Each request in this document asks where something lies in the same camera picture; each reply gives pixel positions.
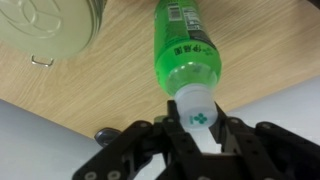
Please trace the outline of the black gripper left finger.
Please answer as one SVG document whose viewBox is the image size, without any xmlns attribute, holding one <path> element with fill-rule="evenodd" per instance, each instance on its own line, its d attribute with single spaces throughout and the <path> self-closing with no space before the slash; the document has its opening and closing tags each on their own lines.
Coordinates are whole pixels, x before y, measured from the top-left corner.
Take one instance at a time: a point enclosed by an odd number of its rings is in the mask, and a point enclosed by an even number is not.
<svg viewBox="0 0 320 180">
<path fill-rule="evenodd" d="M 72 180 L 134 180 L 161 154 L 165 169 L 156 180 L 198 180 L 204 174 L 202 154 L 191 135 L 180 124 L 177 103 L 167 102 L 167 114 L 153 124 L 132 123 L 113 142 L 90 158 Z"/>
</svg>

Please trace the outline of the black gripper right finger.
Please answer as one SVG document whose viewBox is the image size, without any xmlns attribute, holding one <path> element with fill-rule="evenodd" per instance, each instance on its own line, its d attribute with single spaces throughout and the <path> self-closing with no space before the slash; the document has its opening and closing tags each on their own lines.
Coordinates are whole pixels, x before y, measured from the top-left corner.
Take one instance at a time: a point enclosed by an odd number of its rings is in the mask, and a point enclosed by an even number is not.
<svg viewBox="0 0 320 180">
<path fill-rule="evenodd" d="M 222 152 L 209 157 L 214 180 L 320 180 L 320 146 L 277 124 L 251 127 L 217 110 L 210 133 Z"/>
</svg>

